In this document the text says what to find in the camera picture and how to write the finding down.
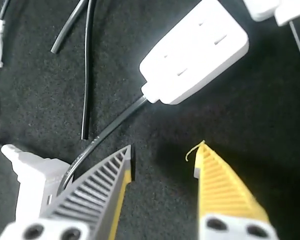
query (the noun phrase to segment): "electrical outlet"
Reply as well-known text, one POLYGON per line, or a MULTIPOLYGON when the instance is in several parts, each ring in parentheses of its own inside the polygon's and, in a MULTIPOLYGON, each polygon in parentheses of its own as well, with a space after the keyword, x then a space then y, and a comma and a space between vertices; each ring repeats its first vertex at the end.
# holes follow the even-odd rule
POLYGON ((271 18, 281 0, 243 0, 250 16, 256 22, 271 18))
POLYGON ((175 105, 199 91, 249 48, 246 32, 217 0, 203 0, 140 64, 144 96, 175 105))

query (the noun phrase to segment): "black fabric surface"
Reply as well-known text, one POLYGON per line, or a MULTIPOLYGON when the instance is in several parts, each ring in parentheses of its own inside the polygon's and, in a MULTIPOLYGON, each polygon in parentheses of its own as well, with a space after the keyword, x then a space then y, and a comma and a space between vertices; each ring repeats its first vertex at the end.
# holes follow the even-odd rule
MULTIPOLYGON (((139 64, 198 0, 108 0, 95 13, 90 139, 142 95, 139 64)), ((58 55, 50 53, 77 0, 12 0, 0 69, 0 139, 71 163, 84 99, 85 15, 58 55)), ((241 0, 221 3, 249 35, 248 54, 176 106, 147 103, 111 134, 77 176, 134 144, 117 230, 123 239, 194 239, 194 156, 202 139, 223 157, 267 210, 281 240, 300 239, 300 54, 288 26, 253 22, 241 0)), ((14 220, 17 176, 0 153, 0 233, 14 220)))

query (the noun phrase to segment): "screw hole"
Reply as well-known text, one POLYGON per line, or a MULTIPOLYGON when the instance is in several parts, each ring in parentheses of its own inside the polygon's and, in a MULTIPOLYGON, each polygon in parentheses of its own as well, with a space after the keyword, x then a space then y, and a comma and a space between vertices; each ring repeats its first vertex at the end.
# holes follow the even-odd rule
POLYGON ((206 223, 206 226, 217 231, 226 231, 228 229, 227 225, 217 218, 209 219, 206 223))
POLYGON ((256 225, 250 225, 247 227, 247 232, 250 235, 259 237, 259 238, 267 238, 268 234, 265 230, 263 230, 261 227, 256 226, 256 225))
POLYGON ((32 225, 28 227, 28 229, 25 231, 23 237, 26 240, 34 240, 41 236, 41 234, 44 231, 44 227, 40 224, 32 225))
POLYGON ((61 237, 61 240, 78 240, 81 236, 81 231, 77 228, 66 230, 61 237))

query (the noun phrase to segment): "black cloth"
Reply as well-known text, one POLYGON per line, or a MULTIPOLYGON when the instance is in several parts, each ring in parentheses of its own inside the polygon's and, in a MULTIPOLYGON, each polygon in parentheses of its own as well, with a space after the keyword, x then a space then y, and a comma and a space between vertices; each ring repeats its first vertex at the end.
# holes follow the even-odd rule
MULTIPOLYGON (((139 64, 199 1, 108 0, 94 19, 90 139, 142 95, 139 64)), ((84 99, 85 14, 61 52, 50 52, 78 0, 13 0, 0 69, 0 139, 71 163, 84 99)), ((179 105, 147 103, 111 134, 77 173, 134 144, 121 239, 194 239, 194 154, 201 140, 224 158, 267 210, 281 240, 300 239, 300 54, 289 26, 254 22, 241 0, 221 3, 249 35, 247 55, 179 105)), ((17 177, 0 153, 0 233, 14 220, 17 177)))

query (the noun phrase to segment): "white power strip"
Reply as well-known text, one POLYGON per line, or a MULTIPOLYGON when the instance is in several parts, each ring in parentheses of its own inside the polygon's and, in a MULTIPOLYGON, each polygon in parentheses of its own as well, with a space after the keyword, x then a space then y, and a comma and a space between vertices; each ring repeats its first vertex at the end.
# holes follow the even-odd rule
POLYGON ((217 0, 202 0, 140 64, 144 96, 175 105, 243 57, 246 32, 217 0))

